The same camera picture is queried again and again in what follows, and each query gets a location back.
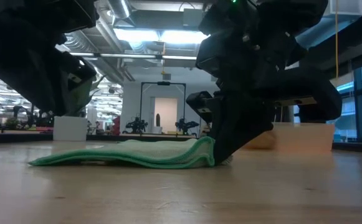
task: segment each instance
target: white wall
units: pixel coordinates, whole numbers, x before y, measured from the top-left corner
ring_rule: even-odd
[[[183,91],[183,86],[178,86],[180,90]],[[178,111],[177,111],[177,121],[183,116],[183,102],[184,95],[181,93],[175,86],[158,86],[145,84],[143,86],[144,92],[142,94],[142,119],[149,122],[149,113],[150,113],[150,98],[177,98],[178,99]],[[191,93],[196,93],[199,91],[208,91],[210,94],[213,94],[215,91],[219,90],[214,82],[209,82],[206,84],[198,85],[186,85],[186,97]],[[123,86],[123,109],[121,114],[120,128],[121,132],[125,130],[125,125],[127,122],[140,111],[140,91],[141,83],[131,82],[125,83]],[[185,118],[187,121],[200,122],[200,117],[187,105],[185,104]],[[150,129],[150,125],[154,126],[153,122],[149,122],[149,126],[146,130]]]

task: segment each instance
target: doorway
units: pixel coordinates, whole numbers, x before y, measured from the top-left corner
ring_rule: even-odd
[[[157,114],[160,115],[160,127],[165,134],[168,131],[176,131],[175,122],[177,122],[178,99],[177,98],[155,98],[154,125],[157,124]]]

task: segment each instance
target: small robot arm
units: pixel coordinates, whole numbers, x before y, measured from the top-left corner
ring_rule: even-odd
[[[199,30],[209,35],[200,46],[197,68],[217,78],[219,91],[202,91],[186,102],[212,127],[214,158],[233,152],[273,128],[275,108],[298,105],[310,121],[341,115],[341,96],[322,72],[298,67],[307,50],[295,36],[316,25],[327,0],[218,0]]]

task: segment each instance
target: window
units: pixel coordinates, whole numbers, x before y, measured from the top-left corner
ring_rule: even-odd
[[[335,134],[346,138],[356,138],[355,101],[353,97],[343,99],[341,116],[328,124],[335,124]]]

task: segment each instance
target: white box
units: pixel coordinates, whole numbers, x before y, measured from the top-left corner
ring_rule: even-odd
[[[86,141],[86,118],[55,116],[54,141]]]
[[[153,127],[153,134],[161,134],[163,132],[163,127]]]

